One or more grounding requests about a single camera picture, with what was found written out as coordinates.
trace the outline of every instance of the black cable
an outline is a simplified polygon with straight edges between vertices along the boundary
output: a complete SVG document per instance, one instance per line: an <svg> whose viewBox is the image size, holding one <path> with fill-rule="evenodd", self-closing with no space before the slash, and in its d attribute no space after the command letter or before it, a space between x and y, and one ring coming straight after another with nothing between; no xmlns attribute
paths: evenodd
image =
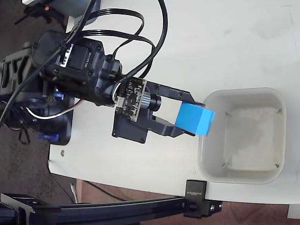
<svg viewBox="0 0 300 225"><path fill-rule="evenodd" d="M53 177L50 169L49 169L49 161L50 161L50 150L48 152L48 160L47 160L47 165L46 168L52 178L52 180L54 181L54 183L60 188L60 190L67 196L67 198L71 201L71 203L75 204L75 201L73 200L73 198L71 198L71 196L65 191L65 189L62 188L62 186L56 181L56 179Z"/></svg>
<svg viewBox="0 0 300 225"><path fill-rule="evenodd" d="M142 24L140 26L140 28L137 30L137 32L135 33L135 35L139 35L141 33L141 31L143 30L144 28L144 17L142 14L136 12L136 11L133 11L133 10L129 10L129 9L121 9L121 8L106 8L106 9L101 9L101 10L98 10L98 11L95 11L93 13L91 13L90 17L89 17L89 20L90 19L94 19L96 17L99 17L99 16L103 16L103 15L129 15L129 16L134 16L134 17L137 17L139 19L141 19L142 21ZM113 57L115 58L116 54L117 54L117 51L124 45L130 43L131 41L133 41L132 39L128 39L127 41L123 42L122 44L120 44L113 52ZM145 71L139 76L140 78L144 78L148 72L150 71L151 69L151 66L152 66L152 62L153 62L153 59L149 62L148 66L146 67Z"/></svg>
<svg viewBox="0 0 300 225"><path fill-rule="evenodd" d="M84 182L86 182L87 184L93 186L94 188L97 188L99 191L102 191L104 194L106 194L106 195L108 195L108 196L110 196L110 197L112 197L112 198L114 198L114 199L117 199L117 200L119 200L119 201L121 201L121 202L126 202L126 200L124 200L124 199L122 199L122 198L119 198L119 197L117 197L117 196L114 196L114 195L108 193L107 191L104 191L102 188L100 188L100 187L94 185L93 183L91 183L91 182L89 182L89 181L84 180Z"/></svg>
<svg viewBox="0 0 300 225"><path fill-rule="evenodd" d="M73 27L73 29L69 33L68 37L66 38L67 45L72 43L73 41L75 41L78 38L78 36L80 35L80 32L83 30L83 27L85 26L86 22L89 20L90 13L95 5L95 2L96 2L96 0L90 0L78 26Z"/></svg>
<svg viewBox="0 0 300 225"><path fill-rule="evenodd" d="M10 97L10 99L0 117L0 127L3 125L8 113L10 112L11 108L13 107L13 104L15 103L15 99L17 98L18 94L22 91L22 89L28 83L30 83L33 79L35 79L38 76L39 71L41 71L48 63L50 63L60 52L61 52L61 49L57 50L51 57L49 57L49 59L40 68L35 69L35 71L16 88L16 90Z"/></svg>
<svg viewBox="0 0 300 225"><path fill-rule="evenodd" d="M49 57L49 59L42 65L40 66L38 69L36 69L25 81L23 81L18 87L17 89L14 91L14 93L12 94L12 96L10 97L1 117L0 117L0 127L3 125L8 113L10 112L10 110L13 107L13 104L15 103L15 99L18 96L18 94L22 91L22 89L28 84L30 83L33 79L35 79L39 72L47 65L49 64L58 54L60 54L61 52L65 51L68 47L68 45L77 38L77 36L80 34L80 32L82 31L86 21L88 20L89 16L90 16L90 12L93 9L94 5L95 5L96 0L90 0L83 16L82 19L78 25L78 27L76 29L73 30L73 32L71 32L70 35L68 35L68 38L66 39L65 43L61 43L59 49L51 56Z"/></svg>
<svg viewBox="0 0 300 225"><path fill-rule="evenodd" d="M149 39L134 35L134 34L127 34L124 32L116 31L116 30L84 30L81 32L82 37L88 37L88 36L111 36L111 37L118 37L118 38L125 38L130 40L137 40L137 41L143 41L148 44L150 44L153 48L155 47L152 41Z"/></svg>
<svg viewBox="0 0 300 225"><path fill-rule="evenodd" d="M153 52L151 52L151 54L140 65L138 65L136 68L134 68L129 73L127 73L125 75L125 77L123 77L121 80L119 80L118 83L126 82L130 78L132 78L134 75L136 75L141 69L143 69L147 64L149 64L153 60L153 58L157 55L157 53L163 46L163 43L164 43L166 35L167 35L167 30L168 30L168 13L167 13L167 9L165 7L164 0L158 0L158 2L160 5L160 8L161 8L161 11L162 11L162 15L163 15L163 30L162 30L160 39L158 41L158 44L155 47L155 49L153 50Z"/></svg>

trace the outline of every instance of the black bracket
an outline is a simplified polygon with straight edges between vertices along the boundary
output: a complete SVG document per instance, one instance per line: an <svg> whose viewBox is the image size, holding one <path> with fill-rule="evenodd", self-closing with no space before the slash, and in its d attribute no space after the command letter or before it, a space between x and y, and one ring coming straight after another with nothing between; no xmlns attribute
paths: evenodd
<svg viewBox="0 0 300 225"><path fill-rule="evenodd" d="M15 210L17 225L55 225L59 206L51 205L29 195L1 194L0 200Z"/></svg>
<svg viewBox="0 0 300 225"><path fill-rule="evenodd" d="M150 93L151 95L159 96L159 98L162 96L202 107L205 106L202 103L194 101L191 93L188 91L179 90L158 83L148 81L146 85L146 92ZM112 135L114 137L121 137L131 141L145 143L148 131L170 137L177 137L182 134L195 136L194 134L176 127L174 124L162 118L154 116L153 110L149 108L140 108L136 122L131 121L126 116L119 113L118 110L116 110L112 131Z"/></svg>
<svg viewBox="0 0 300 225"><path fill-rule="evenodd" d="M201 219L222 210L223 203L206 200L205 193L206 181L187 180L183 216Z"/></svg>

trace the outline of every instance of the circuit board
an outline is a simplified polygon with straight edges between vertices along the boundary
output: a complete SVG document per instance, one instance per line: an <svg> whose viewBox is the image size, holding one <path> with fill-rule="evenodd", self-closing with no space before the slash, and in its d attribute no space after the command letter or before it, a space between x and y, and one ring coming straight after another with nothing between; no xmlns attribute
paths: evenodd
<svg viewBox="0 0 300 225"><path fill-rule="evenodd" d="M146 83L146 80L134 77L127 83L124 91L121 91L118 95L118 113L126 116L133 122L137 122Z"/></svg>

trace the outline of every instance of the white cable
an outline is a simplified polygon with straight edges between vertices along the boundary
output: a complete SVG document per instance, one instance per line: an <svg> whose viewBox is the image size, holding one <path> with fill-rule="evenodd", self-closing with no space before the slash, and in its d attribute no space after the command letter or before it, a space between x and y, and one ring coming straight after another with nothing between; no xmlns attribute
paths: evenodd
<svg viewBox="0 0 300 225"><path fill-rule="evenodd" d="M121 85L121 83L118 83L117 86L112 91L112 100L113 100L114 103L117 102L116 101L116 93L117 93L117 90L118 90L118 88L119 88L120 85Z"/></svg>
<svg viewBox="0 0 300 225"><path fill-rule="evenodd" d="M34 112L32 112L29 108L26 108L27 111L30 113L31 116L37 118L37 119L40 119L40 120L50 120L50 119L54 119L54 118L57 118L59 116L62 116L63 114L66 114L67 112L69 111L72 111L73 109L75 109L75 107L79 106L82 102L84 102L84 100L79 100L75 105L73 105L72 107L58 113L58 114L55 114L55 115L52 115L52 116L39 116L39 115L36 115Z"/></svg>

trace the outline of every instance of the dark carpet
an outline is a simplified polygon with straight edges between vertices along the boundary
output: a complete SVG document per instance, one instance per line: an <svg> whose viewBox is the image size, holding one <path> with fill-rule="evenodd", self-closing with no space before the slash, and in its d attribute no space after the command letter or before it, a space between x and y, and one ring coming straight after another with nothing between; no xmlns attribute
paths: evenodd
<svg viewBox="0 0 300 225"><path fill-rule="evenodd" d="M20 51L27 41L35 42L46 30L63 31L55 20L46 24L43 18L27 18L14 25L24 9L21 0L0 0L0 59ZM28 194L54 204L70 203L47 171L48 142L30 134L31 143L24 146L18 135L6 127L0 128L0 193ZM75 179L54 177L71 195L69 184Z"/></svg>

